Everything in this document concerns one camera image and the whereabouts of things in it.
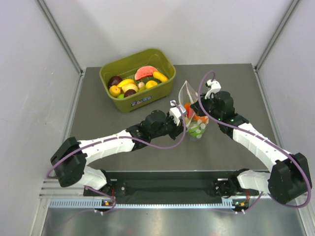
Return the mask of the polka dot zip bag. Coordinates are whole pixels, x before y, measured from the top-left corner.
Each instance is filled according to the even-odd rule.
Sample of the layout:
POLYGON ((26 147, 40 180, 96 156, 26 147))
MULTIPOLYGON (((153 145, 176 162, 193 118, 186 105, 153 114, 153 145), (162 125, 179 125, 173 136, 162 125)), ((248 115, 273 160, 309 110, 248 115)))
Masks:
POLYGON ((191 87, 188 81, 185 81, 178 93, 178 100, 180 105, 186 109, 186 127, 187 133, 192 140, 200 140, 209 123, 207 116, 201 117, 190 107, 193 103, 198 101, 198 93, 191 87))

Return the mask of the fake red mango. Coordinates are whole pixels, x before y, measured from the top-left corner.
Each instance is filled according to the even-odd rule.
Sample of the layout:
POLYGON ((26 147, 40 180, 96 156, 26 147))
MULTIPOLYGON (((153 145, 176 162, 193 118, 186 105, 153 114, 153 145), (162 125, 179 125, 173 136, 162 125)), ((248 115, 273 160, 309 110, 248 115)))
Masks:
POLYGON ((184 108, 186 109, 186 112, 187 112, 187 118, 188 119, 193 119, 194 115, 195 115, 195 112, 194 110, 190 107, 191 104, 190 103, 186 103, 184 105, 184 108))

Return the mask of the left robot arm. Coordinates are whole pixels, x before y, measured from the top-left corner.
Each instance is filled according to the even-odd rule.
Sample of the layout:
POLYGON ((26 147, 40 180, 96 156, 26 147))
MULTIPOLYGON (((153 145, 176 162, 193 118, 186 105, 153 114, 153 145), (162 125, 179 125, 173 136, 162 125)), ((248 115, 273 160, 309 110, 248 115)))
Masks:
POLYGON ((50 159, 56 179, 61 187, 80 184, 101 195, 108 194, 112 184, 106 172, 93 169, 89 164, 117 153, 151 146, 155 138, 169 136, 176 139, 185 133, 185 114, 182 106, 173 107, 168 113, 154 110, 139 124, 108 137, 80 141, 75 137, 66 139, 50 159))

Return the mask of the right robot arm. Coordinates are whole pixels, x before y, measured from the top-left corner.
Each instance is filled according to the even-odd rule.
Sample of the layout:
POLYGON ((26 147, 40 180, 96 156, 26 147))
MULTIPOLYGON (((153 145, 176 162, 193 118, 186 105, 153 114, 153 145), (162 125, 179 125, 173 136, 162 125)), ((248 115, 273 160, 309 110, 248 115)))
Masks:
POLYGON ((265 192, 275 201, 287 205, 297 197, 311 193, 312 181, 306 157, 283 150, 260 134, 243 116, 236 113, 234 101, 227 91, 193 92, 191 108, 198 116, 208 116, 218 123, 222 133, 241 144, 258 158, 267 172, 249 169, 235 171, 228 184, 232 193, 240 195, 247 189, 265 192))

